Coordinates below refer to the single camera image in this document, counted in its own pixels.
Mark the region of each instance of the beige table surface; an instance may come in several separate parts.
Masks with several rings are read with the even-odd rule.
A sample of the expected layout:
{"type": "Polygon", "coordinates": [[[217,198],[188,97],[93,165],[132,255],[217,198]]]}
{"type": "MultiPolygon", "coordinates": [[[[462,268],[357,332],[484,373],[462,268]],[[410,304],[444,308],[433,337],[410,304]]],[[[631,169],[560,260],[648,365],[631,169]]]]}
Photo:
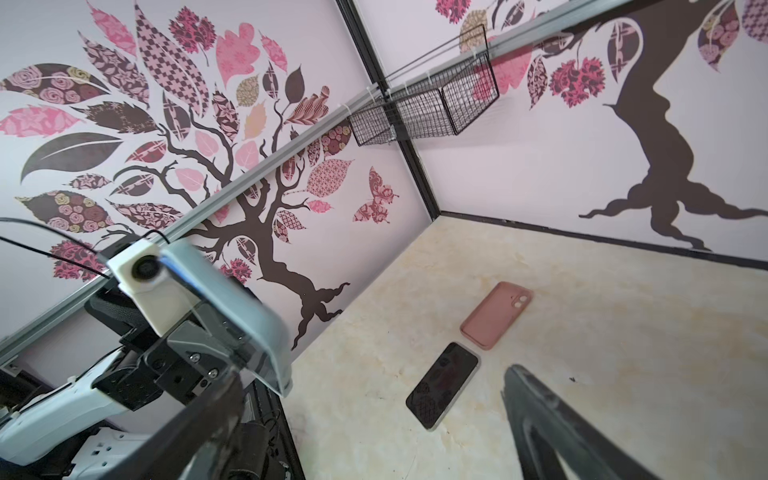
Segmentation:
{"type": "Polygon", "coordinates": [[[284,407],[307,478],[520,478],[499,392],[521,363],[661,478],[768,478],[767,317],[763,271],[440,217],[295,361],[284,407]],[[458,327],[500,280],[536,297],[485,352],[458,327]],[[406,396],[451,341],[482,365],[427,432],[406,396]]]}

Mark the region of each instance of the tree mural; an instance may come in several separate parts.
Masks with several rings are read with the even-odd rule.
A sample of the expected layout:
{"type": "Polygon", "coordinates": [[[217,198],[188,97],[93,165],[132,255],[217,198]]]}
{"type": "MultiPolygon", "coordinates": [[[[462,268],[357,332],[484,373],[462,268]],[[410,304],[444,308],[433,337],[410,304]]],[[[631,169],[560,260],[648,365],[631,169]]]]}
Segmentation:
{"type": "MultiPolygon", "coordinates": [[[[537,4],[532,0],[497,0],[486,10],[469,12],[462,30],[486,25],[491,31],[505,31],[523,21],[528,6],[537,4]]],[[[543,9],[538,13],[535,8],[531,10],[528,19],[545,13],[543,9]]],[[[654,84],[680,55],[691,35],[697,36],[700,56],[713,74],[720,70],[720,60],[728,49],[743,37],[742,31],[753,40],[768,43],[768,1],[747,0],[741,15],[735,0],[654,0],[642,6],[625,5],[537,45],[495,58],[492,65],[499,93],[517,88],[525,75],[531,108],[544,101],[547,92],[560,97],[569,108],[599,98],[607,77],[604,63],[600,58],[581,55],[579,48],[585,35],[602,28],[611,30],[605,58],[611,77],[621,87],[615,104],[606,106],[637,135],[649,168],[647,176],[629,190],[626,198],[612,200],[605,208],[580,217],[614,217],[626,210],[650,208],[650,227],[656,233],[688,242],[698,250],[709,250],[703,240],[673,225],[680,213],[678,202],[692,214],[730,220],[768,216],[766,210],[728,204],[706,185],[688,179],[694,153],[665,117],[669,100],[654,90],[654,84]],[[559,65],[548,73],[545,63],[550,58],[559,65]]]]}
{"type": "MultiPolygon", "coordinates": [[[[169,24],[180,48],[144,16],[138,5],[135,39],[120,20],[88,5],[96,25],[117,47],[81,35],[88,60],[106,81],[63,64],[30,65],[0,81],[2,91],[56,105],[17,109],[0,120],[0,131],[8,135],[58,135],[27,159],[22,182],[38,170],[79,173],[67,184],[67,190],[18,198],[48,225],[72,233],[101,232],[101,241],[135,235],[134,228],[162,230],[183,213],[166,204],[126,199],[141,197],[160,186],[169,197],[178,197],[189,209],[194,208],[274,153],[281,141],[298,136],[296,128],[314,125],[328,113],[330,89],[323,86],[320,92],[305,96],[301,67],[291,70],[283,49],[264,34],[261,46],[269,66],[261,78],[256,74],[240,81],[234,88],[237,105],[232,102],[227,85],[236,75],[254,73],[253,63],[261,55],[261,49],[252,45],[255,29],[251,24],[241,23],[237,33],[226,30],[223,36],[217,35],[207,17],[200,18],[184,7],[169,24]],[[212,50],[220,82],[209,85],[204,77],[213,78],[215,73],[206,71],[203,75],[190,55],[203,55],[210,68],[206,52],[212,50]],[[149,81],[162,88],[161,98],[151,98],[149,81]],[[150,109],[151,101],[158,102],[161,110],[150,109]],[[107,128],[114,135],[59,135],[81,122],[107,128]],[[275,124],[273,131],[266,131],[268,124],[275,124]],[[126,166],[112,178],[88,171],[113,157],[129,136],[147,133],[158,137],[148,138],[128,155],[126,166]],[[124,222],[113,221],[116,217],[124,218],[124,222]]],[[[334,157],[347,145],[351,133],[346,122],[326,132],[187,234],[225,275],[245,283],[258,269],[261,276],[257,280],[278,283],[299,296],[302,319],[294,349],[312,318],[327,322],[341,313],[329,312],[326,304],[349,283],[317,287],[310,278],[275,259],[274,241],[289,243],[292,230],[304,230],[300,220],[303,212],[323,214],[333,208],[323,199],[336,192],[346,178],[352,161],[334,157]],[[241,214],[231,211],[238,209],[241,214]],[[232,242],[241,257],[225,259],[224,248],[232,242]]],[[[350,221],[386,221],[384,204],[392,203],[396,195],[373,169],[369,183],[374,198],[350,221]]],[[[104,269],[93,254],[70,242],[53,246],[51,252],[104,269]]],[[[94,274],[59,260],[54,276],[87,281],[94,274]]]]}

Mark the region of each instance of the pink phone case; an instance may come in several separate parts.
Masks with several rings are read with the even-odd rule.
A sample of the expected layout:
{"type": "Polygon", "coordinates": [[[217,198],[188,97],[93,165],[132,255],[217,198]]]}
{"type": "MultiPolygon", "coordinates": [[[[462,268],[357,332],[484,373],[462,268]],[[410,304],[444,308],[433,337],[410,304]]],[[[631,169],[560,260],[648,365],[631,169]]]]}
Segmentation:
{"type": "Polygon", "coordinates": [[[469,314],[460,330],[483,350],[490,350],[533,300],[533,291],[499,282],[469,314]]]}

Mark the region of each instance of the black corner post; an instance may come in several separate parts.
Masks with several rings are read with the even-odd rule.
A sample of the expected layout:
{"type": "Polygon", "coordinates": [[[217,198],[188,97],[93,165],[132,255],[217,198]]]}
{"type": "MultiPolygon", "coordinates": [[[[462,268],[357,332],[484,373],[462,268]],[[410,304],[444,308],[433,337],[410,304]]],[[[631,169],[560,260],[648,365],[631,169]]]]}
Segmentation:
{"type": "MultiPolygon", "coordinates": [[[[336,4],[339,6],[341,16],[344,17],[349,34],[355,42],[362,64],[366,66],[371,82],[379,84],[381,90],[386,91],[389,86],[387,85],[384,71],[379,59],[376,57],[376,53],[373,51],[373,45],[371,45],[370,38],[368,38],[368,33],[362,26],[362,20],[357,12],[354,0],[336,0],[336,4]]],[[[435,194],[429,186],[422,161],[419,159],[419,155],[416,153],[416,149],[410,140],[398,141],[397,144],[400,146],[402,156],[405,157],[408,168],[411,170],[411,175],[416,182],[419,193],[422,195],[429,216],[434,220],[440,216],[440,209],[437,205],[435,194]]]]}

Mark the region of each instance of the smartphone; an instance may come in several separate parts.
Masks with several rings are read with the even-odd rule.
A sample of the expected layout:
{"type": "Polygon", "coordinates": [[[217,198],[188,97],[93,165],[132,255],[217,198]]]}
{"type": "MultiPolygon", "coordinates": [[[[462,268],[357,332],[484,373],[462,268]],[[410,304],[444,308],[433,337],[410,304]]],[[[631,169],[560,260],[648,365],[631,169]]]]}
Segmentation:
{"type": "Polygon", "coordinates": [[[499,282],[459,330],[483,350],[490,350],[533,300],[533,291],[509,282],[499,282]]]}
{"type": "Polygon", "coordinates": [[[408,410],[431,432],[453,405],[479,364],[480,360],[474,353],[456,342],[449,343],[429,367],[422,381],[408,395],[408,410]]]}

